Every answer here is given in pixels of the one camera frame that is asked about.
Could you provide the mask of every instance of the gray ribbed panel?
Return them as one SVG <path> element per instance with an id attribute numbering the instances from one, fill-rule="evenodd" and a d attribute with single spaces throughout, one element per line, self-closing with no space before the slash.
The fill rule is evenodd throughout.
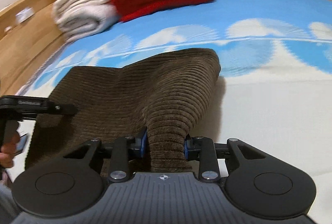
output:
<path id="1" fill-rule="evenodd" d="M 112 184 L 90 209 L 62 219 L 40 219 L 22 213 L 13 224 L 313 224 L 306 216 L 261 220 L 235 208 L 219 186 L 195 179 L 192 173 L 136 173 Z"/>

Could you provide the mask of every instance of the bed sheet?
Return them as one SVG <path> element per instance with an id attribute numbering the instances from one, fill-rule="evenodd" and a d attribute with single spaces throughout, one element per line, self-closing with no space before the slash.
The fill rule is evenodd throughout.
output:
<path id="1" fill-rule="evenodd" d="M 327 0 L 215 0 L 160 11 L 61 49 L 23 87 L 47 97 L 76 65 L 123 67 L 186 48 L 211 48 L 222 71 L 211 106 L 192 135 L 239 138 L 311 175 L 309 215 L 332 222 L 332 3 Z M 32 133 L 23 122 L 21 133 Z M 26 152 L 10 169 L 24 170 Z M 222 174 L 227 174 L 220 162 Z"/>

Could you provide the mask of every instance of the bed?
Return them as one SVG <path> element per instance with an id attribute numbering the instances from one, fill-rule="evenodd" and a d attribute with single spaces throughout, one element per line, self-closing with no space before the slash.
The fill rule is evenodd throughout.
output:
<path id="1" fill-rule="evenodd" d="M 59 40 L 18 94 L 47 97 L 76 65 L 123 67 L 167 51 L 214 49 L 220 78 L 207 114 L 191 135 L 219 143 L 236 137 L 304 170 L 317 186 L 309 216 L 330 224 L 331 17 L 328 0 L 215 0 L 160 11 L 71 45 Z M 54 43 L 61 34 L 52 37 Z M 32 133 L 33 127 L 23 122 L 19 131 Z M 24 170 L 25 156 L 9 170 L 12 180 Z M 220 169 L 226 176 L 222 161 Z"/>

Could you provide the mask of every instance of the brown garment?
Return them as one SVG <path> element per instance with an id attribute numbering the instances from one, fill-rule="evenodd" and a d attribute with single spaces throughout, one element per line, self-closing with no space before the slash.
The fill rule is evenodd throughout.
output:
<path id="1" fill-rule="evenodd" d="M 26 168 L 92 137 L 113 142 L 147 126 L 147 158 L 134 169 L 188 171 L 184 139 L 203 118 L 219 72 L 211 49 L 158 54 L 121 69 L 73 67 L 49 98 L 73 103 L 79 112 L 38 116 Z"/>

